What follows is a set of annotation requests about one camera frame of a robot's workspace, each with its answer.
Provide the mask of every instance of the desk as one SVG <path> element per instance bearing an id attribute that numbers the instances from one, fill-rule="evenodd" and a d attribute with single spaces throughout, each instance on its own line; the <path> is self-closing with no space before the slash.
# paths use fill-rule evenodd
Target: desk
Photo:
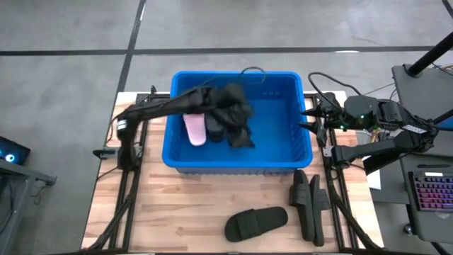
<path id="1" fill-rule="evenodd" d="M 401 66 L 393 67 L 392 72 L 401 105 L 412 114 L 422 118 L 436 118 L 452 109 L 453 86 L 448 74 L 427 68 L 423 70 L 423 75 L 413 78 Z M 453 132 L 440 131 L 435 138 L 434 147 L 425 154 L 451 157 L 452 141 Z M 409 204 L 402 172 L 399 160 L 381 169 L 382 189 L 372 191 L 374 201 Z"/>
<path id="2" fill-rule="evenodd" d="M 0 191 L 0 200 L 4 201 L 13 198 L 12 204 L 10 202 L 5 203 L 8 206 L 4 208 L 6 212 L 0 210 L 1 215 L 8 218 L 6 221 L 4 221 L 5 218 L 1 219 L 0 227 L 3 229 L 1 229 L 0 233 L 0 255 L 7 255 L 10 254 L 13 246 L 14 237 L 21 223 L 23 212 L 26 210 L 25 202 L 30 196 L 33 185 L 36 181 L 42 181 L 46 186 L 53 186 L 57 177 L 42 174 L 39 171 L 12 164 L 3 159 L 0 159 L 0 175 L 2 181 L 4 180 L 3 178 L 8 179 L 9 185 L 11 185 L 11 190 L 6 193 Z"/>
<path id="3" fill-rule="evenodd" d="M 135 102 L 137 93 L 119 93 L 113 116 Z M 339 102 L 346 99 L 344 92 L 336 92 Z M 306 101 L 306 107 L 312 104 Z M 182 175 L 162 162 L 166 119 L 149 121 L 147 145 L 144 150 L 134 221 L 130 238 L 131 252 L 310 252 L 337 251 L 332 213 L 322 212 L 326 244 L 315 247 L 302 239 L 295 208 L 288 206 L 290 176 L 229 176 Z M 111 147 L 119 146 L 113 139 Z M 340 145 L 356 145 L 354 132 L 338 132 Z M 326 188 L 322 157 L 311 136 L 314 158 L 305 168 L 309 179 L 321 175 L 321 188 Z M 116 166 L 115 159 L 102 162 L 99 174 Z M 110 222 L 115 211 L 121 171 L 114 171 L 98 181 L 88 216 L 82 248 L 90 246 Z M 362 228 L 378 245 L 383 246 L 377 217 L 367 178 L 361 169 L 349 168 L 345 180 L 352 213 Z M 239 243 L 230 243 L 224 237 L 224 225 L 233 214 L 250 208 L 282 206 L 288 212 L 288 223 L 279 229 Z M 349 245 L 348 229 L 340 219 Z M 120 226 L 119 238 L 122 239 Z"/>

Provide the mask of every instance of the black slide sandal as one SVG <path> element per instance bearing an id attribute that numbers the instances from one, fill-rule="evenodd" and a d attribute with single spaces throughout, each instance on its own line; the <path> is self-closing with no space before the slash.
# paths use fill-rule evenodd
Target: black slide sandal
<path id="1" fill-rule="evenodd" d="M 313 203 L 313 219 L 315 237 L 313 244 L 317 247 L 324 245 L 323 223 L 321 217 L 322 210 L 329 210 L 331 206 L 327 199 L 326 190 L 319 188 L 319 175 L 315 174 L 310 181 L 311 201 Z"/>
<path id="2" fill-rule="evenodd" d="M 230 242 L 240 242 L 282 227 L 288 214 L 281 207 L 250 209 L 231 216 L 225 225 L 225 237 Z"/>
<path id="3" fill-rule="evenodd" d="M 293 176 L 293 185 L 289 189 L 289 205 L 297 209 L 302 236 L 305 241 L 314 240 L 313 208 L 309 180 L 302 170 L 296 170 Z"/>
<path id="4" fill-rule="evenodd" d="M 221 142 L 224 139 L 224 126 L 220 125 L 210 113 L 205 113 L 205 126 L 207 137 L 213 142 Z"/>

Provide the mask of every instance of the gray concrete floor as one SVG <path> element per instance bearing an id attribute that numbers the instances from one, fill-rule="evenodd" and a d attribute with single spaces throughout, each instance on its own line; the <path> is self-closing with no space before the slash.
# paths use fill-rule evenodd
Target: gray concrete floor
<path id="1" fill-rule="evenodd" d="M 127 49 L 139 0 L 0 0 L 0 51 Z M 434 45 L 453 29 L 440 0 L 148 0 L 137 49 L 198 47 L 354 47 Z M 304 90 L 320 71 L 371 91 L 392 82 L 391 67 L 423 52 L 137 55 L 126 91 L 170 89 L 179 70 L 298 72 Z M 38 206 L 30 200 L 15 254 L 80 247 L 125 57 L 0 57 L 0 135 L 32 149 L 28 165 L 58 175 Z M 453 62 L 450 52 L 438 64 Z M 321 89 L 343 89 L 320 79 Z M 392 87 L 373 94 L 389 97 Z M 386 247 L 432 254 L 401 226 L 406 211 L 376 204 Z"/>

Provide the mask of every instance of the black metal frame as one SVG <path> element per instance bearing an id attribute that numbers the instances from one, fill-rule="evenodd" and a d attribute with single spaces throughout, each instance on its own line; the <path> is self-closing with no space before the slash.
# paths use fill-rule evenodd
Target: black metal frame
<path id="1" fill-rule="evenodd" d="M 314 93 L 304 94 L 304 98 L 312 100 L 314 104 L 316 104 L 316 102 L 317 102 L 316 101 L 317 99 L 316 99 Z M 142 132 L 141 132 L 140 140 L 139 140 L 139 146 L 141 146 L 143 148 L 143 151 L 145 150 L 147 128 L 148 128 L 148 121 L 144 121 L 142 123 Z M 336 137 L 335 137 L 334 131 L 330 130 L 329 134 L 330 134 L 330 139 L 331 139 L 332 145 L 336 145 Z M 92 249 L 81 250 L 80 253 L 72 253 L 72 254 L 88 254 L 88 252 L 90 252 L 90 254 L 114 254 L 112 252 L 125 253 L 128 251 L 129 243 L 130 243 L 130 235 L 131 235 L 131 231 L 132 231 L 133 217 L 134 217 L 135 200 L 137 197 L 139 177 L 140 177 L 140 172 L 141 172 L 141 167 L 142 167 L 142 159 L 143 159 L 143 157 L 139 158 L 139 167 L 134 172 L 132 186 L 131 186 L 130 192 L 128 194 L 128 198 L 130 198 L 131 201 L 125 200 L 126 185 L 127 185 L 129 172 L 124 171 L 122 173 L 121 181 L 120 181 L 120 188 L 118 191 L 117 202 L 116 202 L 116 207 L 115 207 L 115 216 L 112 219 L 112 221 L 110 222 L 109 227 L 108 227 L 113 230 L 109 231 L 106 235 L 102 236 L 102 238 L 104 238 L 105 240 L 103 242 L 101 242 L 101 245 L 93 247 Z M 327 180 L 332 182 L 332 185 L 328 185 L 328 191 L 329 191 L 329 195 L 331 196 L 330 199 L 331 199 L 331 201 L 333 201 L 334 198 L 332 196 L 333 195 L 332 188 L 334 188 L 334 187 L 333 187 L 333 178 L 331 175 L 332 166 L 328 160 L 329 159 L 327 157 L 323 156 L 324 170 L 326 171 L 326 176 L 328 177 Z M 338 175 L 338 180 L 339 180 L 339 184 L 340 184 L 341 197 L 343 199 L 343 202 L 344 202 L 346 208 L 348 210 L 350 210 L 349 197 L 348 197 L 348 193 L 346 192 L 347 188 L 346 188 L 345 178 L 343 175 L 343 170 L 338 169 L 337 175 Z M 123 234 L 122 246 L 119 249 L 119 248 L 117 248 L 118 225 L 120 224 L 121 219 L 126 212 L 126 210 L 124 210 L 124 204 L 126 202 L 128 202 L 127 218 L 126 218 L 126 222 L 125 222 L 126 227 L 124 230 L 125 232 Z M 342 229 L 341 229 L 337 205 L 332 202 L 331 202 L 331 205 L 332 205 L 333 224 L 335 227 L 338 249 L 341 251 L 341 249 L 345 248 L 344 236 L 343 236 Z M 353 249 L 357 249 L 358 248 L 357 237 L 355 236 L 354 229 L 351 226 L 348 226 L 348 231 L 349 231 L 349 238 L 350 238 L 351 246 Z M 107 241 L 107 238 L 110 239 L 110 243 L 108 244 L 108 249 L 103 249 L 103 247 L 105 246 L 104 244 Z"/>
<path id="2" fill-rule="evenodd" d="M 127 49 L 117 49 L 117 50 L 26 50 L 26 51 L 0 51 L 0 56 L 79 56 L 79 55 L 125 55 L 125 61 L 122 66 L 122 71 L 120 75 L 120 79 L 117 85 L 117 93 L 124 91 L 125 84 L 127 80 L 127 75 L 129 73 L 129 68 L 131 65 L 132 56 L 134 55 L 201 55 L 201 54 L 251 54 L 251 53 L 290 53 L 290 52 L 336 52 L 341 50 L 357 50 L 360 52 L 404 52 L 404 51 L 428 51 L 431 49 L 431 46 L 383 46 L 383 47 L 233 47 L 233 48 L 200 48 L 200 49 L 135 49 L 135 43 L 137 41 L 137 36 L 139 32 L 139 27 L 141 23 L 141 14 L 144 10 L 144 5 L 147 0 L 139 0 L 137 12 L 135 14 L 134 26 L 132 29 L 132 33 L 130 36 L 130 41 Z M 453 8 L 449 4 L 448 0 L 441 0 L 444 4 L 446 10 L 453 18 Z M 311 98 L 316 102 L 316 98 L 313 94 L 307 95 L 306 98 Z M 142 128 L 142 133 L 140 137 L 140 144 L 143 146 L 146 141 L 146 130 L 147 130 L 147 122 L 144 122 Z M 335 133 L 332 130 L 329 131 L 331 143 L 334 145 L 336 143 Z M 324 162 L 324 169 L 326 171 L 326 175 L 330 176 L 329 181 L 333 181 L 331 178 L 331 165 L 325 156 L 323 156 Z M 122 246 L 126 247 L 126 249 L 115 249 L 116 242 L 117 242 L 117 232 L 118 227 L 117 224 L 113 227 L 112 234 L 110 238 L 112 241 L 109 243 L 107 250 L 96 249 L 93 251 L 76 251 L 74 253 L 68 254 L 123 254 L 127 252 L 127 246 L 129 244 L 130 239 L 130 232 L 132 229 L 132 220 L 134 215 L 134 207 L 135 207 L 135 198 L 137 195 L 137 188 L 138 188 L 138 180 L 140 175 L 140 168 L 135 172 L 134 179 L 132 180 L 132 187 L 130 190 L 130 197 L 132 201 L 128 201 L 130 203 L 126 210 L 127 219 L 126 219 L 126 228 L 125 228 L 125 239 L 122 242 Z M 349 199 L 348 194 L 346 192 L 345 186 L 345 179 L 343 175 L 342 169 L 337 169 L 338 181 L 340 184 L 340 191 L 341 191 L 341 198 L 344 202 L 344 206 L 349 210 Z M 115 208 L 115 214 L 119 214 L 119 220 L 121 220 L 122 216 L 124 216 L 126 210 L 121 210 L 122 206 L 125 204 L 125 192 L 126 192 L 126 183 L 128 179 L 127 172 L 123 172 L 121 182 L 120 182 L 120 190 L 118 192 L 117 197 L 117 205 Z M 329 196 L 331 201 L 334 200 L 333 194 L 331 193 L 331 187 L 329 186 Z M 349 230 L 349 237 L 351 239 L 351 244 L 353 248 L 346 248 L 344 245 L 344 238 L 343 233 L 341 231 L 339 214 L 338 214 L 338 206 L 334 203 L 332 204 L 332 214 L 333 214 L 333 221 L 334 227 L 337 236 L 337 243 L 338 248 L 341 252 L 357 254 L 357 251 L 361 254 L 385 254 L 388 253 L 387 251 L 368 251 L 364 249 L 354 249 L 357 247 L 357 237 L 355 234 L 354 229 L 351 226 L 348 226 Z"/>
<path id="3" fill-rule="evenodd" d="M 43 174 L 25 166 L 9 163 L 3 159 L 0 159 L 0 175 L 7 178 L 10 185 L 16 187 L 16 192 L 10 194 L 13 196 L 13 212 L 11 212 L 11 217 L 6 222 L 3 233 L 0 234 L 0 254 L 6 255 L 11 251 L 14 237 L 25 211 L 25 202 L 27 197 L 30 196 L 33 184 L 36 181 L 42 181 L 46 186 L 53 186 L 57 177 Z"/>
<path id="4" fill-rule="evenodd" d="M 314 106 L 317 103 L 317 97 L 316 94 L 314 93 L 309 93 L 309 94 L 304 94 L 304 98 L 311 99 Z M 140 141 L 139 145 L 142 146 L 143 151 L 142 155 L 144 154 L 144 148 L 146 144 L 146 136 L 147 136 L 147 127 L 148 127 L 148 121 L 144 121 L 142 124 L 142 133 L 140 135 Z M 329 129 L 328 130 L 329 134 L 329 141 L 330 143 L 335 146 L 337 145 L 336 141 L 336 135 L 334 130 Z M 358 223 L 354 220 L 354 217 L 352 216 L 351 210 L 350 210 L 350 203 L 349 203 L 349 197 L 348 197 L 348 192 L 347 192 L 347 187 L 346 187 L 346 182 L 345 182 L 345 177 L 343 174 L 343 169 L 334 166 L 331 162 L 331 158 L 327 157 L 322 154 L 323 158 L 323 165 L 324 165 L 324 171 L 326 173 L 326 181 L 328 183 L 328 194 L 329 194 L 329 199 L 331 203 L 331 210 L 332 210 L 332 218 L 333 218 L 333 226 L 335 229 L 335 234 L 336 234 L 336 239 L 337 239 L 337 245 L 338 245 L 338 252 L 340 253 L 346 253 L 346 254 L 384 254 L 384 255 L 414 255 L 411 253 L 404 253 L 404 252 L 397 252 L 397 251 L 387 251 L 380 249 L 377 246 L 370 246 L 369 244 L 365 244 L 362 240 L 362 243 L 365 245 L 366 249 L 360 249 L 358 246 L 358 241 L 357 241 L 357 236 L 360 237 L 357 233 L 360 233 L 361 236 L 363 237 L 366 234 L 363 232 L 361 227 L 358 225 Z M 125 171 L 123 172 L 121 182 L 120 182 L 120 190 L 118 192 L 118 197 L 117 197 L 117 207 L 115 210 L 115 216 L 110 222 L 108 228 L 113 228 L 113 231 L 110 231 L 108 235 L 101 235 L 103 238 L 109 238 L 110 237 L 110 243 L 108 245 L 108 249 L 103 249 L 105 246 L 105 243 L 107 242 L 107 239 L 104 239 L 104 241 L 101 243 L 101 245 L 98 245 L 95 249 L 83 249 L 81 251 L 76 251 L 74 253 L 68 253 L 72 255 L 84 255 L 84 254 L 124 254 L 128 252 L 129 249 L 129 243 L 130 243 L 130 234 L 132 231 L 132 223 L 133 223 L 133 217 L 134 217 L 134 207 L 135 207 L 135 200 L 137 197 L 137 191 L 138 191 L 138 184 L 139 184 L 139 176 L 140 176 L 140 171 L 142 167 L 142 156 L 139 158 L 139 167 L 134 173 L 134 178 L 132 180 L 132 187 L 130 189 L 130 193 L 124 199 L 125 196 L 125 187 L 127 184 L 127 177 L 128 173 Z M 336 171 L 337 176 L 334 178 L 332 177 L 332 171 Z M 334 181 L 338 180 L 339 188 L 340 188 L 340 195 L 338 195 L 336 188 L 334 186 Z M 120 221 L 122 217 L 124 216 L 126 210 L 128 211 L 127 213 L 127 218 L 126 218 L 126 228 L 125 228 L 125 233 L 123 235 L 123 240 L 122 240 L 122 247 L 117 248 L 116 243 L 117 243 L 117 231 L 118 231 L 118 225 L 120 224 Z M 345 240 L 343 236 L 343 231 L 341 228 L 341 223 L 340 223 L 340 215 L 338 213 L 338 209 L 342 212 L 343 216 L 346 218 L 347 223 L 348 223 L 348 234 L 350 238 L 350 243 L 351 247 L 346 247 L 345 246 Z M 447 254 L 441 246 L 438 246 L 437 244 L 433 244 L 433 246 L 436 248 L 436 250 L 439 251 L 440 254 Z M 165 254 L 169 255 L 172 253 L 155 253 L 155 254 Z"/>

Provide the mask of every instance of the blue plastic bin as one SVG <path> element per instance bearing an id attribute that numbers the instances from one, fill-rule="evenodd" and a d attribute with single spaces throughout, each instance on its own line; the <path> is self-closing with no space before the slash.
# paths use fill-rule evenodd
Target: blue plastic bin
<path id="1" fill-rule="evenodd" d="M 309 132 L 297 123 L 306 121 L 302 81 L 294 72 L 181 71 L 173 77 L 171 97 L 198 86 L 243 86 L 254 115 L 248 119 L 255 148 L 233 148 L 222 142 L 190 144 L 182 115 L 167 119 L 162 158 L 184 174 L 290 174 L 313 159 Z"/>

